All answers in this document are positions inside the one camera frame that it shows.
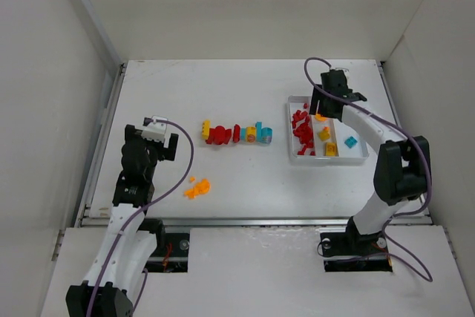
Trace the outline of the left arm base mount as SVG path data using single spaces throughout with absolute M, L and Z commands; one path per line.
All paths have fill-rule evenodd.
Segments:
M 145 268 L 152 273 L 188 272 L 190 233 L 167 228 L 158 219 L 146 218 L 140 230 L 155 235 L 157 247 L 151 253 Z

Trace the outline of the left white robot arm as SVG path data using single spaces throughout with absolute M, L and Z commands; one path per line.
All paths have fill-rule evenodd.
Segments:
M 154 194 L 154 172 L 160 161 L 174 160 L 177 150 L 178 134 L 167 137 L 166 129 L 166 119 L 156 116 L 146 117 L 139 128 L 125 127 L 108 227 L 82 283 L 67 291 L 70 316 L 133 315 L 137 282 L 163 228 L 159 220 L 145 217 Z

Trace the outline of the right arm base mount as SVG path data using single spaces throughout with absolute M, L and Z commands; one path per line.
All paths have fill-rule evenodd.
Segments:
M 322 232 L 318 245 L 325 272 L 392 272 L 387 242 L 381 234 L 367 238 L 346 232 Z

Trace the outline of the orange yellow lego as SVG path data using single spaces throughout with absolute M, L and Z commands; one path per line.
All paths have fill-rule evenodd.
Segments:
M 328 126 L 324 126 L 323 129 L 318 132 L 318 137 L 322 142 L 329 140 L 331 138 L 330 128 Z

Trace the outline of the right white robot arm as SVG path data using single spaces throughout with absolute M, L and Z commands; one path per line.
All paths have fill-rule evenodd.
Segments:
M 374 193 L 350 218 L 348 230 L 358 239 L 377 235 L 386 222 L 411 200 L 431 190 L 430 144 L 372 113 L 367 99 L 347 85 L 342 70 L 321 74 L 312 92 L 311 114 L 336 119 L 354 130 L 377 154 Z

